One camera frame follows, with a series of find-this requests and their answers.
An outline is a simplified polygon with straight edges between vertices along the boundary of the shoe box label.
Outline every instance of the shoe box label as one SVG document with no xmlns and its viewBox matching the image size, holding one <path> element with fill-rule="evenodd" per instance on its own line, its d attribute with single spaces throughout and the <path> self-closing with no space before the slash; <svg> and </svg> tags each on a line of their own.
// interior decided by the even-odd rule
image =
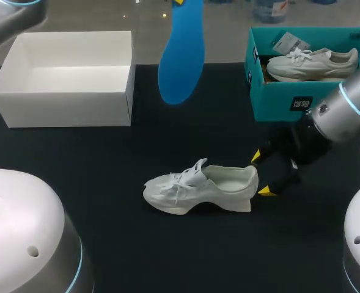
<svg viewBox="0 0 360 293">
<path fill-rule="evenodd" d="M 257 48 L 253 47 L 253 59 L 254 59 L 254 63 L 256 63 L 257 58 L 259 58 L 259 52 L 257 52 Z"/>
<path fill-rule="evenodd" d="M 293 52 L 296 48 L 307 50 L 310 48 L 310 45 L 293 34 L 286 32 L 275 44 L 273 50 L 282 55 L 287 55 L 289 52 Z"/>
<path fill-rule="evenodd" d="M 312 102 L 312 96 L 294 96 L 292 99 L 290 111 L 305 112 L 310 108 Z"/>
</svg>

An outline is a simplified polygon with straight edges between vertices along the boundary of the white shoe box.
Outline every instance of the white shoe box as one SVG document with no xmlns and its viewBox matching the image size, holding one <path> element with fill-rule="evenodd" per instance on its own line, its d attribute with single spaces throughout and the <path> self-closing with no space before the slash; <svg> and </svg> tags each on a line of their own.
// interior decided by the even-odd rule
<svg viewBox="0 0 360 293">
<path fill-rule="evenodd" d="M 130 126 L 131 32 L 44 32 L 15 40 L 0 70 L 10 128 Z"/>
</svg>

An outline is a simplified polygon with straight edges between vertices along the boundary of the shoelace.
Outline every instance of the shoelace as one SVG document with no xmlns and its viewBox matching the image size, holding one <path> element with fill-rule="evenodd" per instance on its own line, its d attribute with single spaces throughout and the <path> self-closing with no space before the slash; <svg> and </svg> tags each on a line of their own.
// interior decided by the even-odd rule
<svg viewBox="0 0 360 293">
<path fill-rule="evenodd" d="M 196 188 L 196 187 L 189 186 L 189 185 L 186 185 L 185 183 L 181 182 L 181 179 L 184 176 L 184 174 L 188 173 L 193 168 L 194 167 L 186 169 L 179 176 L 173 175 L 173 178 L 171 179 L 169 184 L 166 186 L 163 186 L 161 188 L 161 192 L 164 192 L 164 193 L 170 192 L 172 189 L 177 189 L 177 191 L 175 192 L 175 204 L 177 204 L 178 196 L 180 195 L 181 188 L 188 189 L 188 190 Z"/>
<path fill-rule="evenodd" d="M 310 56 L 310 53 L 312 51 L 310 50 L 300 50 L 299 48 L 295 48 L 293 52 L 290 52 L 290 54 L 287 54 L 286 57 L 292 58 L 292 62 L 298 62 L 303 61 L 305 58 L 308 58 L 309 60 L 312 60 L 312 56 Z"/>
</svg>

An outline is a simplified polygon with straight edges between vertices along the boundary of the blue led ring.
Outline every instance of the blue led ring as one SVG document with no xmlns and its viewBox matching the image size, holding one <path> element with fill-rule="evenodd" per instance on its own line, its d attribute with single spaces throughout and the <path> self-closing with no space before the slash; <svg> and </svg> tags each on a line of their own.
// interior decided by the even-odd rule
<svg viewBox="0 0 360 293">
<path fill-rule="evenodd" d="M 358 115 L 360 116 L 360 110 L 352 103 L 352 101 L 349 99 L 347 93 L 345 92 L 344 88 L 343 88 L 343 84 L 340 83 L 339 85 L 340 87 L 340 92 L 343 95 L 343 97 L 345 98 L 345 100 L 347 101 L 347 103 L 351 106 L 351 108 L 358 113 Z"/>
<path fill-rule="evenodd" d="M 29 5 L 34 5 L 36 3 L 39 3 L 41 0 L 33 0 L 32 2 L 27 2 L 27 3 L 18 3 L 18 2 L 13 2 L 13 1 L 9 1 L 9 0 L 0 0 L 3 3 L 6 3 L 8 5 L 13 5 L 13 6 L 29 6 Z"/>
<path fill-rule="evenodd" d="M 75 277 L 74 280 L 72 280 L 70 286 L 68 287 L 67 291 L 65 293 L 70 293 L 70 291 L 72 290 L 72 287 L 75 285 L 76 280 L 78 279 L 79 273 L 81 272 L 81 268 L 82 268 L 82 259 L 83 259 L 83 245 L 82 245 L 82 240 L 81 238 L 79 238 L 79 243 L 81 244 L 81 259 L 79 260 L 79 266 L 78 266 L 78 270 L 75 273 Z"/>
<path fill-rule="evenodd" d="M 358 291 L 358 290 L 355 288 L 355 286 L 353 285 L 353 283 L 352 283 L 352 281 L 351 281 L 351 279 L 350 279 L 350 276 L 348 276 L 347 270 L 345 269 L 344 261 L 343 261 L 343 268 L 344 268 L 345 275 L 347 276 L 348 282 L 350 282 L 350 284 L 351 284 L 352 289 L 354 289 L 354 291 L 355 291 L 356 293 L 359 293 L 359 291 Z"/>
</svg>

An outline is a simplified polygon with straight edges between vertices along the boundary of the shoe heel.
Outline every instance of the shoe heel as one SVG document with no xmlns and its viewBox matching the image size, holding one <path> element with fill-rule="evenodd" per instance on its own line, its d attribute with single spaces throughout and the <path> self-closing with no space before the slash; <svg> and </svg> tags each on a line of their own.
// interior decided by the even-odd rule
<svg viewBox="0 0 360 293">
<path fill-rule="evenodd" d="M 221 208 L 226 211 L 232 212 L 250 212 L 251 211 L 251 201 L 250 200 L 241 200 L 241 201 L 225 201 L 216 203 Z"/>
</svg>

